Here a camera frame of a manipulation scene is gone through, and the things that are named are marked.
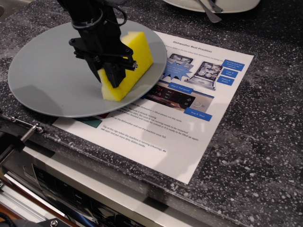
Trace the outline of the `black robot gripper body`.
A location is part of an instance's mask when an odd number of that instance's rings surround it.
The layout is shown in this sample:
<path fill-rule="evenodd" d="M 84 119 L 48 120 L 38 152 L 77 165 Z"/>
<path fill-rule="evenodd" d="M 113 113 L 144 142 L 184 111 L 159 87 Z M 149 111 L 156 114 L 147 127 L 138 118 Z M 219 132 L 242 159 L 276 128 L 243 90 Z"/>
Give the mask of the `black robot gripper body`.
<path fill-rule="evenodd" d="M 69 41 L 77 58 L 86 62 L 101 60 L 109 62 L 126 61 L 126 70 L 135 70 L 138 65 L 133 59 L 133 50 L 122 43 L 120 25 L 112 22 L 95 24 L 72 23 L 80 37 Z"/>

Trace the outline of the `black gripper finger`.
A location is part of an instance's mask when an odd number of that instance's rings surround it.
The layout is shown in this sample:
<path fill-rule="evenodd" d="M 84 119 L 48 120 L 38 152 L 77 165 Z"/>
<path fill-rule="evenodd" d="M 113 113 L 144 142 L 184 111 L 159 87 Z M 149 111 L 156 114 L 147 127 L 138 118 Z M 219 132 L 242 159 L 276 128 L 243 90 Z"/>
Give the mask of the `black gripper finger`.
<path fill-rule="evenodd" d="M 103 68 L 105 70 L 106 76 L 113 88 L 117 88 L 122 80 L 126 77 L 125 63 L 126 61 L 124 60 L 117 62 L 103 62 Z"/>
<path fill-rule="evenodd" d="M 88 63 L 90 70 L 93 72 L 94 76 L 101 83 L 101 79 L 100 79 L 98 71 L 103 68 L 103 61 L 91 60 L 91 61 L 87 61 L 87 63 Z"/>

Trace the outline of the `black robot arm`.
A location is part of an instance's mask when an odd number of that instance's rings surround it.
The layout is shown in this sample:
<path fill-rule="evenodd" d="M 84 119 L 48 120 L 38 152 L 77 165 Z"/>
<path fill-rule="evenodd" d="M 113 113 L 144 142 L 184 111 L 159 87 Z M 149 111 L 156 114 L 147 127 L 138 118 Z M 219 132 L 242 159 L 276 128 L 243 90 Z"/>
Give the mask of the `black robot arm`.
<path fill-rule="evenodd" d="M 59 4 L 80 34 L 69 41 L 76 58 L 85 60 L 96 78 L 98 70 L 104 69 L 111 85 L 117 88 L 126 70 L 137 68 L 133 50 L 121 41 L 121 24 L 115 14 L 120 8 L 106 0 L 61 0 Z"/>

